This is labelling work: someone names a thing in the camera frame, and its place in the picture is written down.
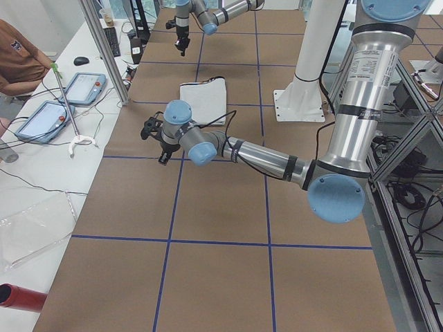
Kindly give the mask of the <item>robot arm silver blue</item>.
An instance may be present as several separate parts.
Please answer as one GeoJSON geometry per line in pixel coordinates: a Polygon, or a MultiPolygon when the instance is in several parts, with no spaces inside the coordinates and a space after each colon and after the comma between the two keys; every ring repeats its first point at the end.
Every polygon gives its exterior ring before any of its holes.
{"type": "Polygon", "coordinates": [[[174,19],[167,21],[167,30],[175,28],[177,40],[174,43],[181,56],[186,55],[186,50],[190,44],[190,16],[197,20],[197,25],[206,35],[213,35],[218,28],[226,22],[242,15],[248,11],[259,10],[263,5],[263,0],[242,0],[234,1],[226,7],[219,8],[213,12],[209,11],[207,1],[175,1],[176,13],[174,19]]]}
{"type": "MultiPolygon", "coordinates": [[[[178,84],[197,75],[226,78],[230,109],[237,111],[230,134],[269,148],[312,158],[316,145],[314,122],[278,122],[271,92],[287,83],[298,58],[305,31],[299,10],[266,9],[250,12],[226,24],[215,36],[203,36],[191,24],[190,52],[180,58],[165,28],[174,11],[164,8],[145,56],[143,72],[152,87],[141,91],[154,103],[139,106],[144,116],[164,110],[178,95],[178,84]]],[[[141,164],[133,209],[140,221],[150,225],[194,228],[263,228],[267,208],[282,223],[317,222],[306,194],[294,184],[283,183],[217,158],[204,167],[180,152],[167,166],[154,157],[160,151],[152,139],[143,144],[147,160],[141,164]]]]}

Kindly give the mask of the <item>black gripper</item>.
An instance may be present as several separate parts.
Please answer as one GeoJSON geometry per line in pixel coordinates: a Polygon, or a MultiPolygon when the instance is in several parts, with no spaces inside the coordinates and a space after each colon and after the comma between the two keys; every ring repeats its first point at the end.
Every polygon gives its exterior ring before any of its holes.
{"type": "Polygon", "coordinates": [[[144,122],[143,128],[141,129],[141,139],[147,140],[149,137],[152,137],[153,139],[160,142],[162,152],[159,157],[159,163],[167,164],[170,160],[170,156],[174,152],[180,150],[180,145],[166,142],[166,140],[162,137],[162,126],[162,120],[158,120],[155,117],[150,117],[144,122]]]}
{"type": "Polygon", "coordinates": [[[176,19],[168,20],[165,24],[167,30],[175,28],[177,33],[177,41],[175,42],[175,47],[181,53],[181,56],[184,57],[186,55],[186,49],[189,46],[190,38],[189,38],[189,23],[185,23],[184,26],[179,25],[176,19]]]}

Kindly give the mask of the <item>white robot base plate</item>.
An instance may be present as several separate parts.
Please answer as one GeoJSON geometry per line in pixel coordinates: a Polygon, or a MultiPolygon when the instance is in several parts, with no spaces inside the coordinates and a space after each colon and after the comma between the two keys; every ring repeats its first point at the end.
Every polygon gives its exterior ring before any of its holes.
{"type": "Polygon", "coordinates": [[[319,89],[275,90],[273,92],[275,116],[278,122],[324,122],[319,89]]]}

